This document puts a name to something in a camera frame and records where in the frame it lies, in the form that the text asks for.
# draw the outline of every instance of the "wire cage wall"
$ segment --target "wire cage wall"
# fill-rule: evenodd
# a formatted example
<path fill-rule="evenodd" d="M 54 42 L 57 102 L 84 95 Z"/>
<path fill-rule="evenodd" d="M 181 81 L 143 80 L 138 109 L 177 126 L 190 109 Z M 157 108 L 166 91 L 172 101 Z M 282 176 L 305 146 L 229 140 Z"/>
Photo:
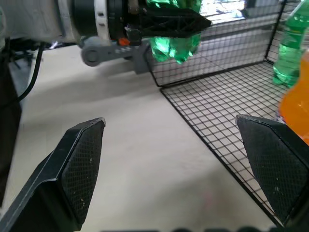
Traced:
<path fill-rule="evenodd" d="M 235 117 L 275 118 L 286 87 L 272 83 L 272 66 L 278 58 L 284 22 L 300 0 L 238 1 L 234 9 L 229 9 L 229 1 L 217 1 L 221 5 L 226 2 L 223 10 L 212 15 L 201 13 L 211 18 L 213 26 L 202 32 L 198 52 L 183 64 L 156 62 L 150 49 L 145 58 L 169 103 L 280 226 L 254 178 Z M 205 4 L 214 4 L 208 2 L 202 10 L 208 8 Z"/>

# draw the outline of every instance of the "wire mesh basket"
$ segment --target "wire mesh basket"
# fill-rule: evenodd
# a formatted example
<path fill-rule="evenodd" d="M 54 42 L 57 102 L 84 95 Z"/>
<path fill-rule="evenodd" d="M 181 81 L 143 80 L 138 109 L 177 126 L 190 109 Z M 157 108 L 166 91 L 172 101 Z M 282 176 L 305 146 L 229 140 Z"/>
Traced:
<path fill-rule="evenodd" d="M 192 130 L 276 224 L 254 178 L 235 124 L 236 115 L 274 119 L 286 88 L 272 83 L 284 22 L 300 0 L 206 0 L 201 14 L 213 21 L 187 62 L 145 57 L 155 83 Z"/>

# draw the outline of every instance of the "table surface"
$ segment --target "table surface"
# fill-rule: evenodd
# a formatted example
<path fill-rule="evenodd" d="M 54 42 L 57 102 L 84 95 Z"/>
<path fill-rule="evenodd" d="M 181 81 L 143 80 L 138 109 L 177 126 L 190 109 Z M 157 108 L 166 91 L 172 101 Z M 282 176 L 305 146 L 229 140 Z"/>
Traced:
<path fill-rule="evenodd" d="M 65 131 L 96 117 L 107 126 L 82 231 L 273 226 L 148 73 L 136 75 L 122 59 L 87 67 L 76 46 L 43 55 L 25 101 L 4 211 Z"/>

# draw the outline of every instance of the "black cable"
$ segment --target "black cable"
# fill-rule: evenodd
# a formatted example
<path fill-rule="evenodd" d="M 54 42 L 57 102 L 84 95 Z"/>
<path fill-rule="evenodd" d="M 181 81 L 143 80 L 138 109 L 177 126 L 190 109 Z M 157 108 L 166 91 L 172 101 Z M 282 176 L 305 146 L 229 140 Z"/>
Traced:
<path fill-rule="evenodd" d="M 0 111 L 12 106 L 15 103 L 19 103 L 21 102 L 33 89 L 35 82 L 37 81 L 38 78 L 38 74 L 39 74 L 39 70 L 40 70 L 40 65 L 41 65 L 41 60 L 42 60 L 42 54 L 45 48 L 45 43 L 41 43 L 40 47 L 39 47 L 39 51 L 38 51 L 38 55 L 37 55 L 37 59 L 36 59 L 36 63 L 35 63 L 35 67 L 34 67 L 34 71 L 33 71 L 33 75 L 32 75 L 32 79 L 27 87 L 27 89 L 25 90 L 25 92 L 20 95 L 18 98 L 15 98 L 11 101 L 9 101 L 8 103 L 1 105 L 0 106 Z"/>

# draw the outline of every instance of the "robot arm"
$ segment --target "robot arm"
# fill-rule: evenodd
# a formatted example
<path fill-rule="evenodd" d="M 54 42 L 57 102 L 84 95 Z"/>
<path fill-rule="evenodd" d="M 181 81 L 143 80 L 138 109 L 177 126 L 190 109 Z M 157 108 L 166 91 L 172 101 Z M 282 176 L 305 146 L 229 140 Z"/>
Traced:
<path fill-rule="evenodd" d="M 145 0 L 0 0 L 0 6 L 6 37 L 43 42 L 99 36 L 104 45 L 121 38 L 140 45 L 143 37 L 185 38 L 211 25 L 191 9 L 149 7 Z"/>

